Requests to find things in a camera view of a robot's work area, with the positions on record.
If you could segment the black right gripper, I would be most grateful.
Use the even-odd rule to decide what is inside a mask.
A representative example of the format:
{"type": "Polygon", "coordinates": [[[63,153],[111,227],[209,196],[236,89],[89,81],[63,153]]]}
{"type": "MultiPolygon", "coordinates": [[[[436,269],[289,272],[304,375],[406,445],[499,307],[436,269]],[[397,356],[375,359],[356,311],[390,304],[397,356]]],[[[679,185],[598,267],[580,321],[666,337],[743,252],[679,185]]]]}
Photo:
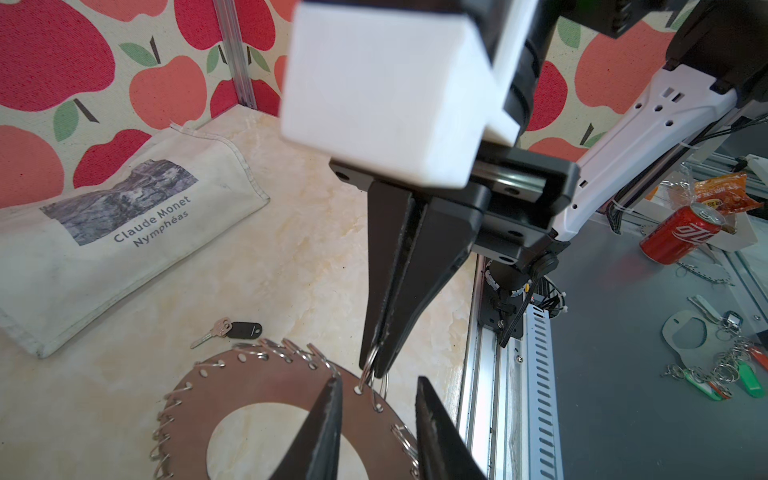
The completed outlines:
{"type": "Polygon", "coordinates": [[[381,378],[416,321],[475,250],[529,262],[556,235],[574,199],[577,164],[481,143],[463,187],[421,185],[332,159],[343,182],[367,194],[368,301],[359,366],[381,378]]]}

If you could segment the cream Monet canvas bag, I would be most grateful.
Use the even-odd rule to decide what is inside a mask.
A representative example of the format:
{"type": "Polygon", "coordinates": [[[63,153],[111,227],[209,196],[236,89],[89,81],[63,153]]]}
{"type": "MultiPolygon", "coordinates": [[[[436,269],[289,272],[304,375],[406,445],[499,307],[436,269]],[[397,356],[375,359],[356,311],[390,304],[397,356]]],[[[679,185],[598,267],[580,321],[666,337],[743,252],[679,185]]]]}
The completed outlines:
{"type": "Polygon", "coordinates": [[[2,210],[2,330],[48,357],[268,202],[230,140],[169,127],[100,185],[2,210]]]}

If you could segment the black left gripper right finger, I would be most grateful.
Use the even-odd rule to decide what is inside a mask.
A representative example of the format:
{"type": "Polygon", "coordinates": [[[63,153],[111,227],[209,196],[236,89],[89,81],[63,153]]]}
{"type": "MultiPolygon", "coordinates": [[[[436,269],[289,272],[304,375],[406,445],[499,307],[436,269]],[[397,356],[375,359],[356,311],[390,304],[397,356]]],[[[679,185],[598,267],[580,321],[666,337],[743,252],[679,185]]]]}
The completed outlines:
{"type": "Polygon", "coordinates": [[[418,378],[415,412],[421,479],[486,479],[425,376],[418,378]]]}

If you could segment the right rear aluminium frame post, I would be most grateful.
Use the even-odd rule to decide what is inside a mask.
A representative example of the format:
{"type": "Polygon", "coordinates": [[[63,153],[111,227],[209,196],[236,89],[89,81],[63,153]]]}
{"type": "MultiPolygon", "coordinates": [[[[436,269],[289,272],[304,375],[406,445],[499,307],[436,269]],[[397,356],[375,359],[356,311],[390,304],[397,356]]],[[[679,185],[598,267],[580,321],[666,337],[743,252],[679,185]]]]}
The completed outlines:
{"type": "Polygon", "coordinates": [[[236,3],[234,0],[214,0],[213,3],[238,101],[256,110],[257,102],[248,71],[246,45],[242,39],[236,3]]]}

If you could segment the red cola can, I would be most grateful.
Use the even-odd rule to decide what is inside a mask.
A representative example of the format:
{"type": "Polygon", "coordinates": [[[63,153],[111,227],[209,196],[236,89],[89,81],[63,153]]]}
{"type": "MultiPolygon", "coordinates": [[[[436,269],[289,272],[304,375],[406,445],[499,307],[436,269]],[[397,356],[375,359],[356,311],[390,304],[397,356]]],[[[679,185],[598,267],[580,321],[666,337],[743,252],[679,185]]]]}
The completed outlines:
{"type": "Polygon", "coordinates": [[[717,210],[692,203],[676,210],[645,236],[639,246],[654,262],[675,264],[718,234],[724,224],[725,218],[717,210]]]}

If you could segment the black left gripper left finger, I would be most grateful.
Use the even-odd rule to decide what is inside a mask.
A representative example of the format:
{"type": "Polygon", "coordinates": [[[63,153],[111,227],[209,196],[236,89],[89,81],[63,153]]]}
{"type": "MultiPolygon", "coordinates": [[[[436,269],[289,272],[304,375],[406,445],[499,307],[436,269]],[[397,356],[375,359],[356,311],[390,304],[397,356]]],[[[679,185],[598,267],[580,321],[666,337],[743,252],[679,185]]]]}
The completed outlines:
{"type": "Polygon", "coordinates": [[[343,383],[340,378],[331,377],[271,479],[336,479],[342,422],[343,383]]]}

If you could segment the front aluminium rail base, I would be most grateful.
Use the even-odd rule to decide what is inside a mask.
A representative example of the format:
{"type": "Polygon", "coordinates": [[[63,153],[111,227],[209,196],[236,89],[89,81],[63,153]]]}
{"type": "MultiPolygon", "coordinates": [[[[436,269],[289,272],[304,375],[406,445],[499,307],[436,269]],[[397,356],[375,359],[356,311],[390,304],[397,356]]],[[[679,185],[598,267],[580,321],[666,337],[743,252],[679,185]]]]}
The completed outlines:
{"type": "Polygon", "coordinates": [[[476,260],[457,429],[489,479],[563,479],[552,329],[535,305],[501,347],[490,327],[487,261],[476,260]]]}

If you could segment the key with black head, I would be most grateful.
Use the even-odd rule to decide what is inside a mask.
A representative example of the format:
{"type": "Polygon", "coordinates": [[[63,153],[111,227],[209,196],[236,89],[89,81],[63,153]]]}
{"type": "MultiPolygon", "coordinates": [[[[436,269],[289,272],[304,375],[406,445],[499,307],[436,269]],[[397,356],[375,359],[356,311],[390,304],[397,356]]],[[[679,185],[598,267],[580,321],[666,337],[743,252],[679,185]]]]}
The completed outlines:
{"type": "Polygon", "coordinates": [[[213,324],[205,335],[193,341],[190,348],[195,349],[214,337],[255,340],[262,335],[262,332],[263,327],[258,322],[232,321],[229,318],[221,318],[213,324]]]}

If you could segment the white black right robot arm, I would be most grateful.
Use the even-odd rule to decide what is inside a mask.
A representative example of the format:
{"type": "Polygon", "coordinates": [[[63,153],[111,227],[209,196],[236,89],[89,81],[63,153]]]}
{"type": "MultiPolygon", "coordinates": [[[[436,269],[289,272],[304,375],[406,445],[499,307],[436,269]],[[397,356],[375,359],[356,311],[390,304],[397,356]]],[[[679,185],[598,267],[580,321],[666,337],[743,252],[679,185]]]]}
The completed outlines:
{"type": "Polygon", "coordinates": [[[369,294],[359,365],[385,377],[419,316],[471,252],[490,260],[501,344],[589,217],[648,187],[730,115],[767,99],[767,5],[701,1],[660,69],[576,162],[483,142],[466,187],[411,186],[332,160],[367,195],[369,294]]]}

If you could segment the orange snack packet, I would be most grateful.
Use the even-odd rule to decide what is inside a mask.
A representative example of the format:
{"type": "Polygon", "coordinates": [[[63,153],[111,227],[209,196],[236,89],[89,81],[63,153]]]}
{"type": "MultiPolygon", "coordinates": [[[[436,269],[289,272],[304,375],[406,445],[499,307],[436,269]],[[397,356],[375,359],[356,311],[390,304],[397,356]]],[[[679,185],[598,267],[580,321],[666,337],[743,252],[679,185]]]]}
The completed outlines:
{"type": "Polygon", "coordinates": [[[722,215],[745,213],[763,206],[746,192],[746,173],[732,173],[694,184],[697,203],[705,204],[722,215]]]}

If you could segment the metal disc with key rings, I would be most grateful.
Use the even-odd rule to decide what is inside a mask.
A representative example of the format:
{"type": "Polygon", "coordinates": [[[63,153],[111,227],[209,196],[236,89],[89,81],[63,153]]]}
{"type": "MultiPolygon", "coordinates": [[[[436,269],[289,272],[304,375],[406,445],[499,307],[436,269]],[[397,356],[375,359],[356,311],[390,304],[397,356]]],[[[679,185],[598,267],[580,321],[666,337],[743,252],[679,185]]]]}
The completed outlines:
{"type": "Polygon", "coordinates": [[[382,393],[315,346],[239,343],[193,365],[164,397],[150,458],[157,479],[267,479],[326,383],[341,386],[342,479],[416,479],[416,439],[382,393]]]}

